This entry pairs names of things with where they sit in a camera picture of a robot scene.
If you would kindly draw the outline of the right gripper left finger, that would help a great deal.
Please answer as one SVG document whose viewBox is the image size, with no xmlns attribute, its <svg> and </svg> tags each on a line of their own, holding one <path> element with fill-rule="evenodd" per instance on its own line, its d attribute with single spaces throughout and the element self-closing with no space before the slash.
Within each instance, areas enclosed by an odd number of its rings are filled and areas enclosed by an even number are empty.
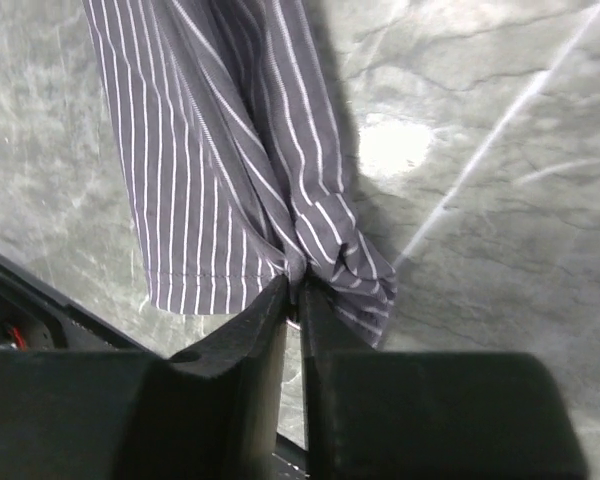
<svg viewBox="0 0 600 480">
<path fill-rule="evenodd" d="M 0 348 L 0 479 L 267 477 L 287 289 L 168 358 Z"/>
</svg>

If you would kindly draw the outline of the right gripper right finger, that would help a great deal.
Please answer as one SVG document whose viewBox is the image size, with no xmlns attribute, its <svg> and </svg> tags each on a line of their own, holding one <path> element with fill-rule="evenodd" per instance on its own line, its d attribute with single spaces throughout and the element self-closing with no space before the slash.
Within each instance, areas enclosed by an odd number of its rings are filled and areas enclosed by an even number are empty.
<svg viewBox="0 0 600 480">
<path fill-rule="evenodd" d="M 298 296 L 314 479 L 584 479 L 549 370 L 501 352 L 380 352 L 309 280 Z"/>
</svg>

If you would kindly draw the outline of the striped grey underwear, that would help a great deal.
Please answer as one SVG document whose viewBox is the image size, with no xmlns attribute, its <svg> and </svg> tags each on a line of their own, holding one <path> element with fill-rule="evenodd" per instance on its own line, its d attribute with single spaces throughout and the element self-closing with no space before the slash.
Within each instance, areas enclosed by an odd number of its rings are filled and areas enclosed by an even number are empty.
<svg viewBox="0 0 600 480">
<path fill-rule="evenodd" d="M 276 277 L 326 288 L 376 345 L 397 285 L 362 233 L 354 162 L 302 1 L 88 1 L 157 308 L 237 314 Z"/>
</svg>

